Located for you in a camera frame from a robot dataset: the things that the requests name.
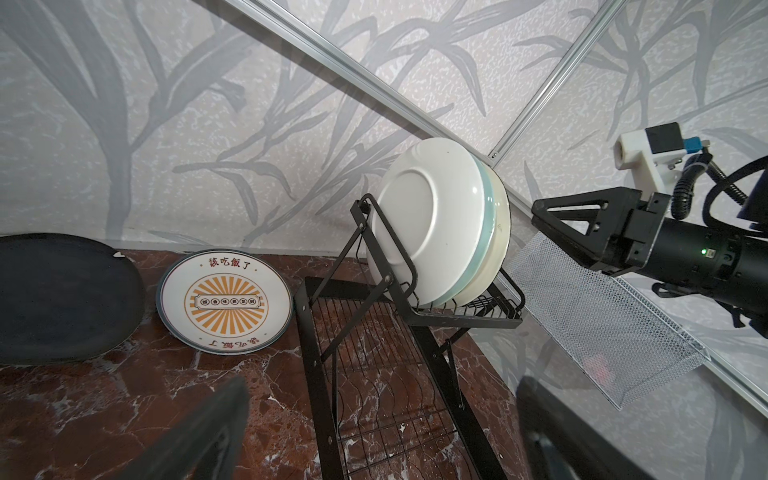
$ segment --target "stack of plates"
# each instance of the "stack of plates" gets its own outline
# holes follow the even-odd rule
[[[461,306],[481,295],[509,243],[509,202],[502,181],[460,144],[429,138],[400,155],[376,201],[416,272],[413,306]],[[411,272],[374,212],[372,230],[399,282]],[[369,261],[373,279],[381,274]]]

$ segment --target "cream plate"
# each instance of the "cream plate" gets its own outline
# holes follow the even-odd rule
[[[488,165],[483,164],[482,166],[491,179],[493,198],[496,203],[496,228],[491,237],[491,246],[488,248],[488,252],[485,254],[485,258],[475,277],[464,290],[453,297],[453,301],[456,302],[457,306],[465,305],[485,292],[488,285],[496,278],[499,269],[502,268],[502,262],[504,262],[504,257],[507,255],[507,247],[509,246],[511,218],[507,191],[504,189],[502,179]]]
[[[293,307],[288,286],[271,266],[236,250],[205,250],[168,270],[157,289],[157,311],[187,345],[240,355],[280,338]]]
[[[392,162],[376,201],[419,274],[419,305],[444,296],[472,261],[485,219],[483,181],[475,159],[447,138],[421,141]],[[457,222],[462,228],[455,228]],[[371,224],[397,280],[410,282],[410,270],[376,212]],[[379,282],[376,265],[369,261],[369,266]],[[415,305],[413,297],[409,300]]]

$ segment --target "dish rack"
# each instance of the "dish rack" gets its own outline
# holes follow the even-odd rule
[[[372,209],[411,283],[397,281],[371,231]],[[492,284],[465,306],[412,307],[418,272],[376,200],[366,194],[350,212],[355,232],[326,276],[307,277],[294,302],[323,478],[504,478],[459,388],[452,345],[471,328],[519,326],[525,295],[501,270],[519,301]],[[355,243],[362,270],[362,241],[382,280],[333,280]],[[430,327],[458,330],[438,343]]]

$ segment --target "silver mesh basket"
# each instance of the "silver mesh basket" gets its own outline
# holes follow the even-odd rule
[[[511,262],[528,310],[617,409],[708,361],[704,345],[621,278],[543,233]]]

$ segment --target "black cable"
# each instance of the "black cable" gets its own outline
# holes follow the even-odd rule
[[[702,153],[692,155],[685,162],[683,173],[672,192],[670,212],[675,220],[685,220],[690,214],[690,205],[694,201],[694,185],[701,174],[707,171],[711,160],[712,155],[704,148]]]
[[[710,167],[707,169],[707,174],[712,180],[714,180],[716,184],[726,179],[726,174],[723,173],[720,167],[718,167],[717,164],[713,161],[710,162]],[[746,203],[746,199],[748,198],[747,195],[734,184],[729,185],[725,189],[725,193],[739,205],[744,205],[744,203]]]
[[[741,180],[744,177],[747,177],[761,170],[765,170],[766,167],[768,167],[768,155],[762,158],[758,158],[753,162],[749,162],[748,164],[741,167],[739,170],[736,170],[735,172],[733,172],[731,175],[728,175],[724,180],[717,182],[717,184],[714,187],[712,187],[712,190],[710,190],[710,192],[707,194],[707,198],[704,200],[704,208],[703,208],[703,211],[701,212],[701,216],[704,220],[704,224],[710,228],[716,228],[718,230],[728,231],[731,233],[744,235],[747,237],[758,237],[758,238],[768,237],[768,233],[766,232],[756,232],[754,230],[745,230],[743,228],[735,227],[733,225],[729,225],[728,223],[721,222],[718,219],[712,217],[712,214],[710,213],[710,208],[712,207],[712,203],[715,201],[718,195],[723,193],[725,189],[727,189],[730,185],[733,185],[734,183],[736,183],[737,181]]]

